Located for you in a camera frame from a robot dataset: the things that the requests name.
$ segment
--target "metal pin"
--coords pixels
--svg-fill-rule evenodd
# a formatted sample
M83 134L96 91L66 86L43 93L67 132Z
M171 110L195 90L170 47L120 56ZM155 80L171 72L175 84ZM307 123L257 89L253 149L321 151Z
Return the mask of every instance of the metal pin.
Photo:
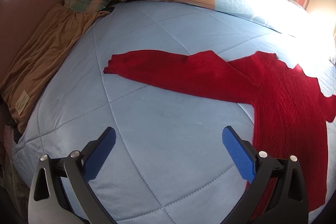
M80 152L78 150L72 151L70 154L71 158L77 158L80 155Z
M291 155L289 158L291 159L291 161L297 161L297 156Z
M268 155L267 155L267 153L265 151L259 151L259 156L261 158L266 158Z
M45 161L48 159L48 155L47 154L43 154L42 156L40 156L40 161Z

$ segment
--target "red garment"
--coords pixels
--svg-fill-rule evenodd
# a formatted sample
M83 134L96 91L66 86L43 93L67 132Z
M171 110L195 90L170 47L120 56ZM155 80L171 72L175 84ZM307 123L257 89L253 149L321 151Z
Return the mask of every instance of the red garment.
M276 54L265 52L226 62L212 51L186 56L142 50L112 55L104 73L176 92L251 104L253 146L272 157L296 155L309 211L325 203L326 120L332 122L336 116L336 96L324 97L317 78L306 76L299 65L290 69Z

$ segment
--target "clothing tag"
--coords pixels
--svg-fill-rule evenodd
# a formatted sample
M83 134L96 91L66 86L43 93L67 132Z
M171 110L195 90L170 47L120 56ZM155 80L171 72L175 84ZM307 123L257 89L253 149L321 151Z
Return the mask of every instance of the clothing tag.
M15 108L19 115L21 115L22 111L25 109L26 104L28 103L28 100L30 97L28 96L27 92L24 90L20 96L20 98L17 100L15 104Z

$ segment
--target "bed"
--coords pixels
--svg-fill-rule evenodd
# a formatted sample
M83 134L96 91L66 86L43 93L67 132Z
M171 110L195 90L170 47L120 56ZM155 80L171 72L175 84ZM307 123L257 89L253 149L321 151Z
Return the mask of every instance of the bed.
M213 50L231 61L271 52L288 67L299 64L307 76L318 78L327 97L336 94L336 68L320 45L239 16L146 0L114 7L86 31L45 87L24 134L17 144L11 142L14 165L30 185L41 154L65 157L111 126L116 145L90 186L118 223L220 223L246 187L221 143L221 131L230 125L252 142L252 106L103 74L111 55ZM327 122L327 134L326 202L336 189L336 121ZM63 184L75 212L85 218L70 185ZM323 207L310 212L310 222Z

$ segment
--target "blue gripper pad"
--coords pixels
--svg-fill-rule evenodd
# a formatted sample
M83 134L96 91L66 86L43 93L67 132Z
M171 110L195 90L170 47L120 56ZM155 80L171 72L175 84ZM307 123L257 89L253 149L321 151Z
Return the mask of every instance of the blue gripper pad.
M254 161L245 151L241 140L231 127L225 127L222 132L222 141L235 163L241 177L251 183L255 177Z
M86 182L89 182L97 177L101 167L116 144L116 138L116 132L113 128L111 128L100 140L100 143L96 146L96 148L91 152L90 156L84 163L83 178Z

